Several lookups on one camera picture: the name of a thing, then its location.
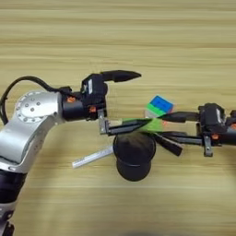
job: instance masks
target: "black cable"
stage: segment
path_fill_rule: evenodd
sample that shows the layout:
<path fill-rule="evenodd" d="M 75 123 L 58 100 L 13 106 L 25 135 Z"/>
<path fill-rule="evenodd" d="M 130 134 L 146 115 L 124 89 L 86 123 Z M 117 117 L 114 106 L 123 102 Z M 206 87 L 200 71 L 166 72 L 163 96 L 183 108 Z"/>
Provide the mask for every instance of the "black cable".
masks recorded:
<path fill-rule="evenodd" d="M 15 81 L 13 81 L 6 89 L 6 91 L 4 92 L 1 100 L 0 100 L 0 118 L 3 121 L 4 124 L 8 123 L 8 118 L 6 115 L 6 100 L 7 100 L 7 96 L 10 92 L 10 90 L 20 81 L 24 81 L 24 80 L 28 80 L 31 82 L 34 82 L 38 85 L 40 85 L 41 87 L 43 87 L 44 89 L 46 89 L 49 92 L 60 92 L 66 96 L 71 96 L 71 97 L 75 97 L 76 99 L 80 99 L 79 96 L 73 94 L 72 92 L 69 91 L 65 91 L 62 88 L 53 88 L 51 86 L 49 86 L 46 82 L 44 82 L 42 79 L 38 78 L 38 77 L 31 77 L 31 76 L 27 76 L 27 77 L 20 77 L 18 79 L 16 79 Z"/>

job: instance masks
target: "wooden table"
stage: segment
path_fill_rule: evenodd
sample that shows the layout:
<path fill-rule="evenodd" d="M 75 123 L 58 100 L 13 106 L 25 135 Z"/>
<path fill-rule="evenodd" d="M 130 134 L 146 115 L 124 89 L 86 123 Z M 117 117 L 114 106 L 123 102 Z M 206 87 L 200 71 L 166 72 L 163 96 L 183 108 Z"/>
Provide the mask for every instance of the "wooden table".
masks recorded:
<path fill-rule="evenodd" d="M 143 76 L 111 83 L 111 119 L 143 117 L 157 94 L 175 111 L 211 101 L 229 112 L 236 108 L 235 10 L 234 0 L 2 0 L 0 92 L 25 75 L 80 89 L 92 72 L 127 69 Z M 14 88 L 9 114 L 37 88 Z M 212 159 L 200 147 L 185 147 L 180 158 L 158 147 L 139 183 L 119 176 L 114 156 L 72 170 L 74 159 L 111 142 L 97 122 L 55 127 L 20 195 L 15 235 L 236 235 L 235 147 L 215 148 Z"/>

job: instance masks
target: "white stick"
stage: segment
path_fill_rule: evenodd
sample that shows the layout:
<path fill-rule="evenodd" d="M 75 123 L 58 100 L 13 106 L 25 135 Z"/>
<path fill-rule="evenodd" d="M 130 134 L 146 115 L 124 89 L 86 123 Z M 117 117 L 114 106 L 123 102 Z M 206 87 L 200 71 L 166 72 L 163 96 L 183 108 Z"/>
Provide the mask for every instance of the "white stick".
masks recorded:
<path fill-rule="evenodd" d="M 95 161 L 97 159 L 101 159 L 101 158 L 104 158 L 110 154 L 113 153 L 113 146 L 109 146 L 107 147 L 106 149 L 102 150 L 102 151 L 99 151 L 99 152 L 96 152 L 96 153 L 93 153 L 89 156 L 86 156 L 82 159 L 77 159 L 75 160 L 73 163 L 72 163 L 72 166 L 73 168 L 78 168 L 80 166 L 83 166 L 83 165 L 86 165 L 88 163 L 91 163 L 92 161 Z"/>

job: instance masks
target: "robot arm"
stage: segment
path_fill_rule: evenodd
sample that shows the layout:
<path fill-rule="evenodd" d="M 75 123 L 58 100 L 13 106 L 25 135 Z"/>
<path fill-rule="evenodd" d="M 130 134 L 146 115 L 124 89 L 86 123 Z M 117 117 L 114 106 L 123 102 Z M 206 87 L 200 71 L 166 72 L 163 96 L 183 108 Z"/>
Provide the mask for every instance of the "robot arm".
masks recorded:
<path fill-rule="evenodd" d="M 101 128 L 100 132 L 108 134 L 105 82 L 135 77 L 140 75 L 109 71 L 91 74 L 77 92 L 72 92 L 70 87 L 31 91 L 18 100 L 10 121 L 2 108 L 0 114 L 6 125 L 0 131 L 0 236 L 13 234 L 14 227 L 8 220 L 13 216 L 19 192 L 50 129 L 64 122 L 100 118 L 100 124 L 106 124 L 106 130 Z"/>

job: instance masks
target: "rubik's cube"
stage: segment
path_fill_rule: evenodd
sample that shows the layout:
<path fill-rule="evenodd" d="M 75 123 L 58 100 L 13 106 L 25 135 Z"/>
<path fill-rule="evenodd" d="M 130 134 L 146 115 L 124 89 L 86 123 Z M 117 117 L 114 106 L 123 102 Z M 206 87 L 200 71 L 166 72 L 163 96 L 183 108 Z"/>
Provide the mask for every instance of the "rubik's cube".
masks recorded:
<path fill-rule="evenodd" d="M 173 104 L 164 100 L 160 96 L 156 96 L 145 109 L 145 117 L 157 118 L 163 114 L 170 113 L 173 109 Z"/>

